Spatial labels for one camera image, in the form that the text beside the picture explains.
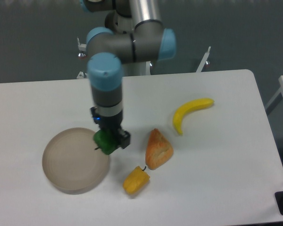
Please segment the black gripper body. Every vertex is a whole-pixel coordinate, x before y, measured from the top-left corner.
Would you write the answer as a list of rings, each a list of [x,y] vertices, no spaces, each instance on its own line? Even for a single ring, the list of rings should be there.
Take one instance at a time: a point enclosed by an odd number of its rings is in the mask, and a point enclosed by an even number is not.
[[[100,129],[108,129],[115,133],[122,129],[123,108],[121,106],[94,106],[90,112],[95,124],[98,124]]]

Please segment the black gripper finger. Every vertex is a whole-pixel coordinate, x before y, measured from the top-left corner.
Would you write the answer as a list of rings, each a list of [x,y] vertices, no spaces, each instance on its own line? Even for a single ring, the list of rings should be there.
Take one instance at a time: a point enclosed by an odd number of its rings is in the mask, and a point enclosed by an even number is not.
[[[131,134],[121,127],[112,129],[112,136],[117,148],[125,149],[130,145]]]

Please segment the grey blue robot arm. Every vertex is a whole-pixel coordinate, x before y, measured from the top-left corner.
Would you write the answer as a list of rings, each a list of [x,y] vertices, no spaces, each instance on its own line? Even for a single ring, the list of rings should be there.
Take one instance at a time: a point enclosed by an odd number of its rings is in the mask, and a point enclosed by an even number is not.
[[[155,0],[83,0],[81,6],[90,12],[110,11],[133,23],[126,31],[114,21],[92,29],[86,37],[87,74],[94,102],[91,115],[100,128],[93,139],[97,149],[111,154],[128,147],[131,139],[121,126],[123,66],[173,58],[175,33],[163,26]]]

